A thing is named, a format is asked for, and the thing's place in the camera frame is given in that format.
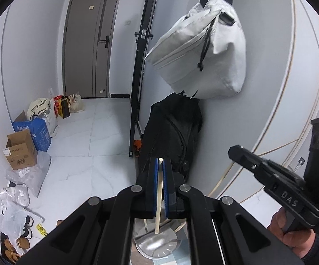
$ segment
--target shoe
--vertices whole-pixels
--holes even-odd
[[[12,252],[16,252],[16,250],[14,249],[14,247],[12,246],[12,244],[10,243],[10,240],[8,238],[5,239],[4,245],[7,248],[7,250],[10,250]]]
[[[32,225],[33,225],[33,218],[32,218],[31,216],[27,215],[25,225],[28,226],[28,227],[32,227]]]
[[[21,249],[29,249],[30,248],[30,244],[28,239],[24,238],[24,237],[20,237],[19,239],[16,240],[17,245],[19,246],[19,248]]]
[[[25,226],[21,237],[25,237],[27,239],[31,239],[32,238],[32,231],[29,229],[29,227]]]
[[[5,255],[13,264],[16,264],[16,262],[21,258],[21,255],[9,250],[5,250]]]

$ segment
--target sticker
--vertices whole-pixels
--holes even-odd
[[[19,172],[19,177],[20,178],[22,178],[22,177],[24,177],[27,173],[29,173],[30,172],[30,170],[29,170],[29,167],[26,167],[26,168],[24,168],[23,170],[21,170],[20,172]]]
[[[10,149],[8,147],[3,149],[3,153],[4,153],[5,156],[11,155],[11,151],[10,151]]]
[[[43,228],[43,226],[40,223],[36,227],[39,233],[42,234],[44,237],[48,235],[48,232]]]

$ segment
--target human hand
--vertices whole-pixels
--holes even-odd
[[[303,258],[312,248],[315,240],[315,232],[312,229],[289,232],[284,234],[282,228],[286,224],[286,211],[282,207],[274,214],[268,230],[271,231],[279,240],[285,245],[292,247],[293,252],[299,257]]]

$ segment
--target gray door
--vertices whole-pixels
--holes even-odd
[[[117,0],[105,0],[98,32],[96,65],[95,65],[95,96],[107,96],[107,79],[110,58],[110,37],[113,26]]]
[[[117,0],[71,0],[65,30],[65,93],[108,94],[109,54]]]

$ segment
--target white tiled floor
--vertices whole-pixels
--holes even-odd
[[[48,153],[49,172],[29,209],[45,218],[50,232],[91,196],[106,199],[136,182],[128,157],[131,106],[127,98],[84,100],[85,110],[58,117]]]

